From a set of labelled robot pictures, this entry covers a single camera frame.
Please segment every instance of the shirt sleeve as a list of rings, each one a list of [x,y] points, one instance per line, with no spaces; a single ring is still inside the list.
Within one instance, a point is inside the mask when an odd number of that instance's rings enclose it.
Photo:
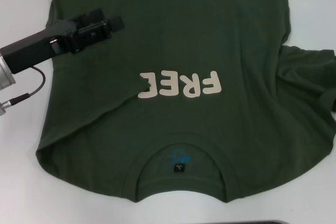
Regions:
[[[51,6],[49,21],[56,19]],[[109,40],[75,55],[53,58],[53,82],[39,150],[93,123],[149,88],[136,67],[125,61],[119,31]]]
[[[336,133],[332,117],[336,99],[333,50],[306,51],[282,46],[277,71],[280,104],[316,139],[330,144]]]

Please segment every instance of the t-shirt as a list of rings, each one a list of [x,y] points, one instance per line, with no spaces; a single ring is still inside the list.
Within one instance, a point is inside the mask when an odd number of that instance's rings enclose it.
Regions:
[[[288,0],[52,0],[50,20],[99,7],[125,29],[53,60],[37,150],[48,173],[131,201],[229,202],[331,152],[336,57],[283,45]]]

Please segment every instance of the white table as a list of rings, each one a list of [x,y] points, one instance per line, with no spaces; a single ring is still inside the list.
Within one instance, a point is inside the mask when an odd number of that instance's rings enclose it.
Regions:
[[[44,29],[51,0],[0,0],[0,48]],[[289,0],[290,45],[336,49],[336,0]],[[44,172],[35,158],[52,79],[51,62],[41,92],[0,118],[0,223],[205,223],[283,220],[290,224],[336,219],[336,152],[314,169],[279,188],[228,204],[207,195],[175,191],[140,203],[82,190]],[[0,101],[29,92],[41,77],[33,70],[15,76]]]

